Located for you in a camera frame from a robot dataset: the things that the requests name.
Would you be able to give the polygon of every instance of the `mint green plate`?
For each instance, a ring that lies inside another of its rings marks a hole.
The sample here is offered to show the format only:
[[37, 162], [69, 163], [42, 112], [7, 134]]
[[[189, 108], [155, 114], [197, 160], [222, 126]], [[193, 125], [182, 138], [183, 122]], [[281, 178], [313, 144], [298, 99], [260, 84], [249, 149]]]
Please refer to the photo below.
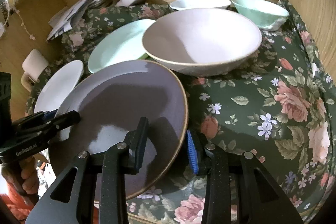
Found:
[[232, 3], [241, 15], [267, 31], [278, 30], [289, 16], [286, 9], [266, 0], [232, 0]]
[[142, 46], [142, 36], [154, 22], [152, 19], [137, 20], [110, 33], [91, 53], [89, 71], [96, 73], [116, 63], [147, 58]]

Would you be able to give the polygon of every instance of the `large white bowl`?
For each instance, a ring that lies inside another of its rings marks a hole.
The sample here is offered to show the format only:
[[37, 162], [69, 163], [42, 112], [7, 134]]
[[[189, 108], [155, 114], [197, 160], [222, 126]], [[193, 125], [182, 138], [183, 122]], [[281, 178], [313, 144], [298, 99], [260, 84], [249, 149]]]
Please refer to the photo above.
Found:
[[229, 0], [175, 0], [170, 4], [170, 7], [178, 11], [194, 8], [226, 9], [230, 4]]
[[142, 36], [154, 22], [152, 19], [141, 19], [110, 33], [91, 53], [87, 64], [89, 71], [96, 73], [116, 63], [147, 58]]
[[238, 13], [199, 8], [159, 18], [144, 33], [142, 44], [148, 55], [172, 70], [211, 76], [246, 60], [260, 46], [261, 33]]

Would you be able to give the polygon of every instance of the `white bowl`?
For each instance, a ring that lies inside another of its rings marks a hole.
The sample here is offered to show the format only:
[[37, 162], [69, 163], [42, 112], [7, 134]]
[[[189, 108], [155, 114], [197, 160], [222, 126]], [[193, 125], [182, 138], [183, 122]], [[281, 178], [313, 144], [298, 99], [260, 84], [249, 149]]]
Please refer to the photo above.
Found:
[[37, 98], [34, 113], [58, 109], [83, 75], [83, 62], [74, 60], [60, 68]]
[[87, 64], [89, 71], [96, 73], [116, 63], [147, 58], [141, 43], [142, 36], [154, 22], [152, 19], [141, 19], [110, 33], [91, 53]]
[[178, 11], [193, 8], [226, 9], [230, 4], [229, 0], [175, 0], [170, 4], [170, 7]]
[[198, 8], [159, 18], [144, 33], [142, 44], [148, 55], [172, 70], [211, 76], [246, 60], [260, 46], [261, 33], [238, 13]]

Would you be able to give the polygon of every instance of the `bowl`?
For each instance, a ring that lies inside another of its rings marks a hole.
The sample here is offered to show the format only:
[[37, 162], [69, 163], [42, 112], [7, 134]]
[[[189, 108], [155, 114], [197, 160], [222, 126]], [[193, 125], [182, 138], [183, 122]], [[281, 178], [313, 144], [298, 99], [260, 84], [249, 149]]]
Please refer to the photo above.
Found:
[[96, 73], [110, 65], [147, 58], [142, 36], [155, 20], [141, 19], [128, 23], [106, 36], [91, 53], [88, 69]]
[[147, 54], [186, 75], [225, 74], [261, 44], [258, 27], [224, 9], [198, 8], [159, 18], [142, 37]]
[[232, 3], [240, 14], [266, 31], [278, 30], [289, 16], [286, 9], [266, 0], [232, 0]]
[[170, 7], [178, 11], [193, 8], [226, 9], [230, 4], [229, 0], [175, 0], [170, 4]]

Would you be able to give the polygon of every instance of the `white plate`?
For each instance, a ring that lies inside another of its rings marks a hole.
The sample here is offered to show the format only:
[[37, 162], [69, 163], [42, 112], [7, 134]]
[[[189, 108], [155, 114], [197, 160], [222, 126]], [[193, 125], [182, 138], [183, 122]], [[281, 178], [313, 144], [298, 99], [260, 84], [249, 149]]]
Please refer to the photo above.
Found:
[[175, 0], [170, 4], [170, 7], [178, 11], [193, 8], [226, 9], [230, 4], [230, 0]]
[[96, 73], [116, 63], [146, 58], [142, 36], [154, 22], [152, 19], [137, 20], [110, 33], [91, 53], [87, 64], [89, 71]]
[[75, 60], [58, 70], [42, 89], [34, 113], [58, 109], [82, 77], [83, 67], [82, 61]]

